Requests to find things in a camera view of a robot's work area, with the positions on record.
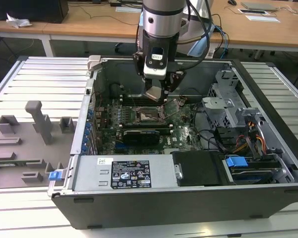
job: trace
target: desk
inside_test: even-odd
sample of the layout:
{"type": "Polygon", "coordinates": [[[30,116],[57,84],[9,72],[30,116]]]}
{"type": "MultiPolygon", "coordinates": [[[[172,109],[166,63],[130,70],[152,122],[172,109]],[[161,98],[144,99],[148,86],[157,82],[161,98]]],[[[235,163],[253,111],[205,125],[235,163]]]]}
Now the desk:
{"type": "MultiPolygon", "coordinates": [[[[227,1],[218,0],[214,1],[212,6],[212,14],[217,13],[221,16],[223,30],[229,35],[229,48],[298,52],[298,15],[281,9],[275,12],[280,23],[250,21],[246,18],[246,14],[232,12],[240,13],[239,8],[245,9],[240,4],[241,1],[237,0],[237,6],[232,6],[227,1]]],[[[292,9],[298,9],[298,2],[271,0],[251,2],[269,3],[275,7],[289,5],[292,9]]],[[[220,24],[217,16],[214,16],[214,22],[220,24]]],[[[211,42],[216,48],[216,44],[221,42],[221,35],[214,33],[211,42]]]]}
{"type": "MultiPolygon", "coordinates": [[[[231,6],[226,0],[216,0],[212,6],[212,14],[218,13],[221,16],[223,29],[229,34],[229,48],[298,52],[298,15],[281,9],[276,12],[280,23],[250,21],[244,14],[237,15],[229,9],[224,9],[229,5],[230,9],[237,12],[238,8],[243,8],[240,0],[237,1],[237,6],[231,6]]],[[[298,2],[252,1],[267,2],[276,7],[289,5],[293,9],[298,9],[298,2]]],[[[82,7],[91,16],[109,15],[130,24],[137,24],[140,15],[116,12],[116,8],[109,5],[82,7]]],[[[40,39],[48,57],[55,56],[50,40],[133,43],[136,29],[136,25],[127,25],[110,17],[90,19],[78,6],[69,7],[69,13],[62,24],[33,22],[31,27],[16,29],[0,21],[2,37],[40,39]]],[[[214,33],[211,37],[211,48],[215,49],[220,42],[220,34],[214,33]]]]}
{"type": "Polygon", "coordinates": [[[103,16],[90,19],[89,15],[78,5],[74,3],[69,5],[69,12],[62,24],[32,22],[33,26],[16,29],[5,21],[0,21],[0,36],[39,39],[42,41],[45,54],[48,57],[55,56],[50,40],[135,42],[139,13],[116,12],[116,8],[110,7],[109,4],[82,6],[92,17],[103,16]],[[131,25],[107,16],[112,16],[131,25]]]}
{"type": "MultiPolygon", "coordinates": [[[[291,113],[296,118],[280,115],[298,136],[298,91],[277,69],[265,63],[243,64],[279,113],[293,109],[291,113]]],[[[18,60],[0,84],[0,116],[13,114],[18,121],[33,122],[24,105],[28,100],[41,100],[42,112],[49,114],[51,121],[58,121],[61,116],[76,120],[89,78],[86,72],[87,58],[18,60]]],[[[47,187],[0,191],[0,238],[224,238],[231,234],[248,238],[298,238],[298,203],[268,219],[80,231],[70,226],[46,191],[47,187]]]]}

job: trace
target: label sticker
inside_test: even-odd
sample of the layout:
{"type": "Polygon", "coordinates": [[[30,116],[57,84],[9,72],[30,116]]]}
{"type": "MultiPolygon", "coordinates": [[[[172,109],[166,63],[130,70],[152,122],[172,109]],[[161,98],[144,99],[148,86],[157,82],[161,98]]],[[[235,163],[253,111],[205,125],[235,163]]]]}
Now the label sticker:
{"type": "Polygon", "coordinates": [[[151,187],[149,161],[112,161],[113,189],[151,187]]]}
{"type": "Polygon", "coordinates": [[[97,165],[111,165],[114,158],[98,158],[97,165]]]}

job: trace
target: paper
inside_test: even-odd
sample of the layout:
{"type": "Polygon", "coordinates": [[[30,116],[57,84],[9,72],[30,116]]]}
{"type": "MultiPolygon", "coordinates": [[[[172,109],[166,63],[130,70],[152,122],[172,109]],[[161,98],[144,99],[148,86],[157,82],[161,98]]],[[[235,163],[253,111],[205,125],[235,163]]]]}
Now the paper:
{"type": "Polygon", "coordinates": [[[32,26],[32,24],[30,23],[30,21],[28,19],[17,19],[14,18],[12,16],[9,16],[9,14],[6,14],[7,16],[7,23],[10,26],[13,26],[15,28],[19,28],[19,27],[23,27],[23,26],[32,26]]]}
{"type": "Polygon", "coordinates": [[[246,16],[251,21],[267,21],[267,22],[280,22],[274,17],[265,17],[265,16],[246,16]]]}

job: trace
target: wooden desk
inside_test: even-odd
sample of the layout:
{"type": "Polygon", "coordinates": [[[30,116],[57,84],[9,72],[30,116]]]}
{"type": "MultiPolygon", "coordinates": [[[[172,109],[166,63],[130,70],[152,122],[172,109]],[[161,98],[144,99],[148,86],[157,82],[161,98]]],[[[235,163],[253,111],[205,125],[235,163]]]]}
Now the wooden desk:
{"type": "MultiPolygon", "coordinates": [[[[246,14],[238,9],[244,6],[237,0],[237,6],[232,6],[225,0],[215,0],[212,6],[212,14],[219,14],[222,19],[222,27],[228,33],[230,48],[253,50],[277,50],[298,52],[298,15],[294,15],[285,9],[274,12],[280,23],[250,21],[246,14]]],[[[287,7],[298,10],[298,2],[252,0],[251,2],[269,3],[275,7],[287,7]]],[[[214,16],[214,23],[220,24],[219,18],[214,16]]],[[[212,43],[221,42],[219,33],[212,36],[212,43]]]]}
{"type": "MultiPolygon", "coordinates": [[[[237,6],[231,6],[226,0],[215,0],[212,6],[212,14],[217,13],[221,16],[223,30],[229,34],[229,48],[298,52],[298,15],[281,9],[276,12],[276,18],[280,23],[250,21],[245,14],[234,14],[224,8],[229,5],[231,10],[239,13],[237,9],[244,7],[240,4],[241,0],[237,1],[237,6]]],[[[293,9],[298,9],[298,2],[252,0],[255,1],[267,2],[276,7],[289,5],[293,9]]],[[[76,3],[70,5],[72,6],[69,7],[69,13],[62,24],[33,22],[31,27],[16,29],[0,21],[0,35],[40,39],[48,57],[54,56],[51,40],[134,42],[139,13],[116,12],[116,8],[109,5],[81,7],[76,3]],[[93,18],[90,19],[84,10],[93,18]]],[[[219,24],[216,16],[214,22],[219,24]]],[[[214,33],[211,37],[211,48],[216,48],[220,41],[220,34],[214,33]]]]}
{"type": "Polygon", "coordinates": [[[119,38],[136,37],[140,13],[116,12],[116,8],[111,7],[109,4],[105,6],[81,5],[81,7],[73,7],[71,5],[75,4],[69,4],[69,13],[62,24],[48,23],[43,29],[44,34],[119,38]]]}
{"type": "Polygon", "coordinates": [[[116,8],[109,4],[89,6],[70,3],[69,12],[62,24],[32,22],[33,26],[16,29],[0,21],[0,36],[40,39],[46,56],[54,57],[51,40],[133,43],[139,17],[140,13],[116,12],[116,8]],[[84,10],[93,18],[90,19],[84,10]]]}

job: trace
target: blue latch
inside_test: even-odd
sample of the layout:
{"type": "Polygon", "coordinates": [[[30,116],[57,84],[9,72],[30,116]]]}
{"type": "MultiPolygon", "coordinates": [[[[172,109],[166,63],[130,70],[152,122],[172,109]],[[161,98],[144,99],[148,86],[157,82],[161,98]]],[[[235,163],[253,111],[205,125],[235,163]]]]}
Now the blue latch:
{"type": "Polygon", "coordinates": [[[245,157],[232,156],[226,159],[227,166],[229,167],[248,167],[245,157]]]}
{"type": "Polygon", "coordinates": [[[49,181],[61,181],[61,180],[62,180],[62,172],[61,171],[50,172],[49,181]]]}

